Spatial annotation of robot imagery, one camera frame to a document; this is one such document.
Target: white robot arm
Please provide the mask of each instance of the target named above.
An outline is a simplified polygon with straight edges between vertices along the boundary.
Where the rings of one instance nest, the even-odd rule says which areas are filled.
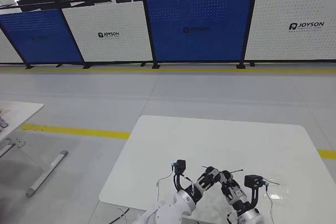
[[[245,186],[253,190],[253,198],[251,203],[249,203],[246,194],[228,171],[219,172],[214,167],[208,167],[195,184],[183,189],[179,178],[184,176],[185,161],[178,160],[174,164],[174,184],[178,192],[173,197],[173,204],[158,202],[153,208],[141,215],[134,224],[148,224],[149,218],[153,214],[156,214],[156,224],[181,224],[182,215],[190,216],[195,210],[198,201],[203,197],[204,191],[217,182],[222,184],[221,189],[228,204],[236,210],[239,224],[264,224],[264,217],[255,208],[258,202],[257,189],[267,185],[261,176],[245,176]]]

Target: panel base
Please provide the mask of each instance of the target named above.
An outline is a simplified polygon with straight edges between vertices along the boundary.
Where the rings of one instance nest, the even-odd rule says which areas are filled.
[[[236,68],[237,69],[245,69],[245,65],[244,64],[237,64]]]
[[[153,64],[152,69],[159,69],[161,67],[159,64]]]
[[[85,64],[83,64],[83,68],[82,69],[89,69],[89,68],[91,68],[91,66],[92,65],[85,63]]]

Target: white table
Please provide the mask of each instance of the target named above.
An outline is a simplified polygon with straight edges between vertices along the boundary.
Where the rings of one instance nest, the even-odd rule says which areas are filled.
[[[9,124],[8,127],[3,129],[1,128],[2,132],[0,133],[0,143],[5,141],[6,139],[10,140],[6,146],[1,148],[0,157],[4,155],[10,148],[16,145],[19,152],[22,152],[23,155],[31,159],[43,170],[43,174],[26,192],[26,196],[28,197],[32,197],[32,195],[36,192],[39,186],[44,182],[44,180],[49,176],[53,169],[60,163],[62,158],[67,154],[67,151],[62,151],[52,162],[52,164],[47,164],[36,153],[25,150],[24,145],[26,144],[26,142],[15,137],[13,131],[16,130],[21,124],[27,121],[34,114],[36,114],[43,107],[44,104],[0,100],[0,110],[2,111],[0,113],[0,116],[2,116]]]
[[[202,166],[238,170],[235,180],[257,174],[280,182],[270,185],[276,224],[336,223],[336,185],[305,129],[299,125],[232,122],[162,116],[142,116],[125,144],[100,201],[147,210],[157,202],[156,182],[170,173],[170,164],[186,160],[185,175],[196,180]],[[185,180],[183,187],[188,186]],[[204,194],[189,218],[226,223],[232,210],[220,184]],[[172,177],[161,181],[160,200],[172,202],[176,192]],[[269,216],[270,201],[260,188],[257,208]]]

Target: yellow stripe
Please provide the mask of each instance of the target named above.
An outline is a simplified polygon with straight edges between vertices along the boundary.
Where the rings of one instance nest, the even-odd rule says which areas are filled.
[[[336,151],[333,150],[318,150],[321,158],[329,158],[336,160]]]
[[[20,126],[21,130],[36,130],[39,132],[53,132],[61,134],[77,134],[81,136],[95,136],[104,138],[119,138],[128,139],[130,133],[128,132],[114,132],[110,130],[92,130],[83,128],[67,128],[58,126],[47,126],[47,125],[37,125],[37,124],[24,124]],[[321,158],[328,158],[331,160],[336,160],[336,151],[333,150],[318,150]]]
[[[37,125],[37,124],[24,124],[20,126],[20,129],[21,130],[36,130],[39,132],[78,134],[81,136],[96,136],[96,137],[120,138],[120,139],[128,139],[130,135],[130,133],[128,132],[113,132],[110,130],[92,130],[92,129],[83,129],[83,128],[67,128],[67,127]]]
[[[233,68],[33,68],[0,69],[0,72],[232,72],[232,73],[336,73],[336,69],[233,69]]]

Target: gray floor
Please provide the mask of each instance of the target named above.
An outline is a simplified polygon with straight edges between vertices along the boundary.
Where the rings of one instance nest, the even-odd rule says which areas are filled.
[[[285,67],[265,65],[255,69]],[[336,150],[336,73],[53,73],[36,69],[0,72],[0,99],[45,104],[29,123],[130,132],[144,114],[299,124],[317,149]],[[47,161],[61,150],[69,151],[69,155],[30,199],[25,191],[40,170],[15,149],[1,158],[0,223],[98,224],[120,215],[117,207],[100,203],[98,196],[125,140],[18,133],[26,139],[28,149],[39,151]],[[336,182],[336,160],[324,162]],[[139,213],[127,213],[128,223]]]

